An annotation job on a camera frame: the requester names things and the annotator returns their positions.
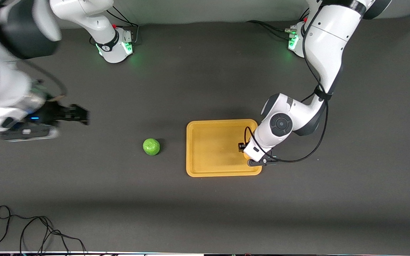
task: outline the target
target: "green ball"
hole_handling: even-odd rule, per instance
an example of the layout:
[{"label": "green ball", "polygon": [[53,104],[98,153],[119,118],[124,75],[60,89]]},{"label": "green ball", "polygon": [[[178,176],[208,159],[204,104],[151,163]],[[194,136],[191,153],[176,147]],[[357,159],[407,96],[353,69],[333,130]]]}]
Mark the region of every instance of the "green ball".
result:
[{"label": "green ball", "polygon": [[153,138],[147,138],[143,142],[143,150],[145,150],[147,155],[156,155],[159,153],[160,149],[161,145],[159,145],[159,142]]}]

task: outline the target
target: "cable on floor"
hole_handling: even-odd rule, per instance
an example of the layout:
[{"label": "cable on floor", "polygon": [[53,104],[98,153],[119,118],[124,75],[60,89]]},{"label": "cable on floor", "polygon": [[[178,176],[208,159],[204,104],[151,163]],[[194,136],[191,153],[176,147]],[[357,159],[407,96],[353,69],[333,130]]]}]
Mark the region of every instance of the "cable on floor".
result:
[{"label": "cable on floor", "polygon": [[19,243],[20,255],[23,255],[23,253],[22,253],[22,242],[24,240],[24,234],[25,234],[26,229],[28,228],[28,226],[31,223],[33,223],[36,220],[39,220],[46,227],[46,231],[45,231],[45,234],[44,234],[44,238],[42,239],[42,244],[41,244],[39,250],[37,251],[36,255],[39,255],[39,253],[41,253],[41,254],[43,253],[44,245],[47,242],[48,237],[50,235],[56,235],[56,236],[59,236],[61,238],[63,246],[64,246],[64,248],[65,248],[65,250],[67,251],[68,254],[70,253],[70,250],[67,247],[67,244],[65,243],[64,239],[67,238],[67,239],[70,239],[70,240],[79,241],[80,245],[82,247],[82,250],[83,250],[83,255],[85,256],[86,248],[85,248],[85,245],[83,244],[82,240],[80,240],[79,238],[75,238],[75,237],[72,237],[72,236],[65,235],[65,234],[61,233],[60,230],[55,229],[53,227],[52,221],[48,217],[46,217],[46,216],[23,217],[23,216],[20,216],[20,215],[17,215],[17,214],[12,214],[10,212],[10,208],[8,206],[0,206],[0,211],[1,211],[1,209],[6,209],[7,210],[7,216],[2,217],[1,214],[0,214],[0,220],[7,220],[7,223],[6,223],[6,227],[5,227],[5,233],[4,233],[3,237],[0,239],[0,243],[5,239],[5,237],[7,235],[7,232],[9,231],[9,225],[10,225],[11,218],[17,217],[17,218],[22,219],[22,220],[30,220],[28,222],[28,224],[26,224],[25,227],[23,228],[23,230],[21,231],[20,243]]}]

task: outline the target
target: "white wall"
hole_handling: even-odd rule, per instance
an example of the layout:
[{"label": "white wall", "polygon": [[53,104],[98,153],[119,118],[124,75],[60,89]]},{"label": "white wall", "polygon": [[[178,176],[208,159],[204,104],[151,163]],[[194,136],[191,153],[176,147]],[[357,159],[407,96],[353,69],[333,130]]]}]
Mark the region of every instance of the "white wall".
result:
[{"label": "white wall", "polygon": [[[130,21],[144,24],[193,22],[243,22],[247,20],[292,21],[308,7],[304,0],[115,0]],[[410,15],[410,0],[393,0],[381,18]],[[121,21],[107,15],[112,23]],[[62,28],[77,27],[60,21]]]}]

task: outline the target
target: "green led light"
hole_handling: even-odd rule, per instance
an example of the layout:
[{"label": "green led light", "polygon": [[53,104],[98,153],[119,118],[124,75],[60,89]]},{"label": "green led light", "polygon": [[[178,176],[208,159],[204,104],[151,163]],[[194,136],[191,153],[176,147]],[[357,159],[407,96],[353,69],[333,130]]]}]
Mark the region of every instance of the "green led light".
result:
[{"label": "green led light", "polygon": [[96,48],[97,48],[97,49],[98,49],[98,51],[99,51],[99,55],[101,55],[101,56],[102,56],[102,52],[101,52],[101,49],[99,49],[98,44],[96,44]]},{"label": "green led light", "polygon": [[132,53],[132,44],[131,43],[125,43],[125,42],[121,42],[121,45],[124,48],[124,51],[129,55]]},{"label": "green led light", "polygon": [[296,43],[298,42],[298,36],[295,35],[294,38],[291,39],[292,42],[289,43],[289,49],[295,49]]}]

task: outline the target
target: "orange tray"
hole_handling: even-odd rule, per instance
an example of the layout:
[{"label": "orange tray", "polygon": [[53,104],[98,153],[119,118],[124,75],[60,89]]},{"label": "orange tray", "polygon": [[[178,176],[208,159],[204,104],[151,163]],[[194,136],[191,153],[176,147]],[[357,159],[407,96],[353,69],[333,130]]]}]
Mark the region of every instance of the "orange tray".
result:
[{"label": "orange tray", "polygon": [[246,126],[257,128],[252,119],[192,121],[186,129],[186,171],[191,177],[249,176],[262,171],[250,167],[238,151]]}]

